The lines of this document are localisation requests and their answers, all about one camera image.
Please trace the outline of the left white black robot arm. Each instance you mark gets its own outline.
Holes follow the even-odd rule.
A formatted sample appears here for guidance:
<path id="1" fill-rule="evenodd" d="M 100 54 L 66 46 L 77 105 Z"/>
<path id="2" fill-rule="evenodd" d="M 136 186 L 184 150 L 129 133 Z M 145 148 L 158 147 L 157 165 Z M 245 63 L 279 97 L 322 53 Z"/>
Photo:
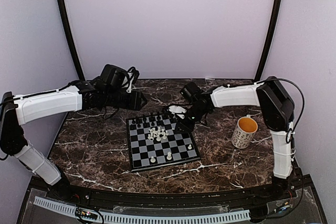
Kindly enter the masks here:
<path id="1" fill-rule="evenodd" d="M 140 72 L 107 64 L 92 80 L 74 80 L 62 88 L 31 94 L 6 92 L 1 100 L 1 151 L 28 167 L 53 187 L 63 201 L 74 197 L 67 177 L 25 137 L 24 125 L 68 112 L 102 110 L 140 111 L 147 103 L 144 94 L 133 88 Z"/>

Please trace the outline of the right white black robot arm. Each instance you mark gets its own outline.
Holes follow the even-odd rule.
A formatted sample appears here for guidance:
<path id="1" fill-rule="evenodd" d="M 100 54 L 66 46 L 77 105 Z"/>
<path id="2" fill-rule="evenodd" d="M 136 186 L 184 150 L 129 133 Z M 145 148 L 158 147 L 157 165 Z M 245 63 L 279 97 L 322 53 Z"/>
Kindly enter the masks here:
<path id="1" fill-rule="evenodd" d="M 168 111 L 177 117 L 178 129 L 192 132 L 195 123 L 216 108 L 246 105 L 260 107 L 264 124 L 272 137 L 274 176 L 286 179 L 293 169 L 294 134 L 299 120 L 294 116 L 295 103 L 282 82 L 282 78 L 271 76 L 253 84 L 218 86 L 207 91 L 190 82 L 180 91 L 190 107 L 169 105 Z"/>

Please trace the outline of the black grey chessboard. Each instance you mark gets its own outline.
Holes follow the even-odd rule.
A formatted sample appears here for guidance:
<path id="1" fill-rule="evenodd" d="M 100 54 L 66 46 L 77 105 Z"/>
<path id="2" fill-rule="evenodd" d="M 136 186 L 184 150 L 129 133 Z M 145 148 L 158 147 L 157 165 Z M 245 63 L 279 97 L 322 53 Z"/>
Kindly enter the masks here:
<path id="1" fill-rule="evenodd" d="M 175 116 L 158 112 L 129 118 L 126 123 L 130 170 L 133 173 L 201 159 L 192 134 L 175 132 Z M 163 127 L 169 132 L 167 139 L 162 139 L 160 142 L 148 140 L 149 129 L 158 127 Z M 172 153 L 170 161 L 166 159 L 168 152 Z M 155 163 L 150 162 L 152 156 L 155 158 Z"/>

